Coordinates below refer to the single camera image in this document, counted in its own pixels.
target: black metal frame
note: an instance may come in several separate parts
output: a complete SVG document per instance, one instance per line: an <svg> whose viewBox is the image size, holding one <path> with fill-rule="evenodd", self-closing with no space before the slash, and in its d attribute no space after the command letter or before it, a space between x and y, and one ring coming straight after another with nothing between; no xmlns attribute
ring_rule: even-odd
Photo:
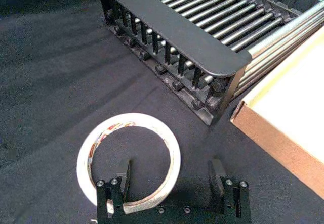
<svg viewBox="0 0 324 224"><path fill-rule="evenodd" d="M205 124L211 125L222 116L252 60L247 50L232 51L159 0L101 0L101 3L110 29ZM284 23L300 14L275 0L258 0L258 3L271 4L266 13L271 11L278 16L288 13ZM147 28L152 29L152 34L146 33ZM166 42L165 46L158 36ZM179 55L172 55L170 47ZM194 70L184 76L186 60L194 64ZM213 77L209 84L201 80L206 75Z"/></svg>
<svg viewBox="0 0 324 224"><path fill-rule="evenodd" d="M210 125L213 119L220 118L231 100L246 65L252 59L247 51L239 53L232 51L159 0L101 0L101 3L107 24L119 26L115 30L117 35L125 32L136 44L140 45L144 49L138 51L142 59L147 59L146 57L151 55L158 62L163 62L152 65L151 69L160 75L168 72L164 76L169 78L166 83L169 87L175 89L176 92L186 88L177 95L204 123ZM130 11L130 22L126 20L126 11ZM141 20L141 25L138 25L138 28L136 28L135 17ZM147 36L144 32L137 33L136 31L141 28L141 31L151 28L152 36ZM167 49L174 46L181 53L178 68L173 66L174 63L177 63L177 58L168 52L165 53L167 50L156 39L157 35L160 35L168 43ZM182 58L192 61L196 67L192 81L182 76ZM200 71L217 78L230 78L224 92L225 96L221 100L215 96L212 86L202 89L197 87L199 83L197 75ZM195 108L193 102L197 100L206 104L206 107L198 105Z"/></svg>

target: tape roll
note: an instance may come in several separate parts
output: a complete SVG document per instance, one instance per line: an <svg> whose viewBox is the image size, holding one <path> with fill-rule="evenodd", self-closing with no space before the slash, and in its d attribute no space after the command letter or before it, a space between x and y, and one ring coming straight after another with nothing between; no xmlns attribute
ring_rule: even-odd
<svg viewBox="0 0 324 224"><path fill-rule="evenodd" d="M81 146L76 165L77 180L83 193L94 205L97 205L96 187L91 176L94 153L101 142L115 130L133 126L152 130L163 139L170 153L170 167L163 183L151 195L135 202L124 203L126 214L156 207L168 196L177 181L181 165L180 149L176 137L163 122L139 113L121 114L107 119L88 135ZM111 200L107 201L107 211L114 213Z"/></svg>

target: cardboard edge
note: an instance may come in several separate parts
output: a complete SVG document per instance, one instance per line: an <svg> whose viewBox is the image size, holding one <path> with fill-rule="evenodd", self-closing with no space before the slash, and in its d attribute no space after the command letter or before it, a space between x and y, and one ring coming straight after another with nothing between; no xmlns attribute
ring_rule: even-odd
<svg viewBox="0 0 324 224"><path fill-rule="evenodd" d="M324 164L279 132L244 101L235 110L231 122L324 199Z"/></svg>

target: dark gray cloth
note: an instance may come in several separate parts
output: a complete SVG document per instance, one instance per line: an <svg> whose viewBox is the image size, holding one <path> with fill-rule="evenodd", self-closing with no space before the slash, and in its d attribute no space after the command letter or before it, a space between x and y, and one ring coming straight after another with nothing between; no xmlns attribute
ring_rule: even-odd
<svg viewBox="0 0 324 224"><path fill-rule="evenodd" d="M324 201L241 133L229 117L205 126L104 24L99 0L6 0L0 20L0 223L90 223L76 159L86 136L114 115L140 112L178 139L182 165L170 198L206 206L207 161L250 184L253 223L324 223ZM129 200L168 170L162 141L142 128L105 139L94 179L132 160Z"/></svg>

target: metal rack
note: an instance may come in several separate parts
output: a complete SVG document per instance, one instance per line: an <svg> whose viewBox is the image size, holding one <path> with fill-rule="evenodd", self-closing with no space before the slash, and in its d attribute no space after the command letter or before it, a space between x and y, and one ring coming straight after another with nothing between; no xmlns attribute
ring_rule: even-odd
<svg viewBox="0 0 324 224"><path fill-rule="evenodd" d="M112 31L207 125L320 28L324 2L301 13L296 1L101 0Z"/></svg>

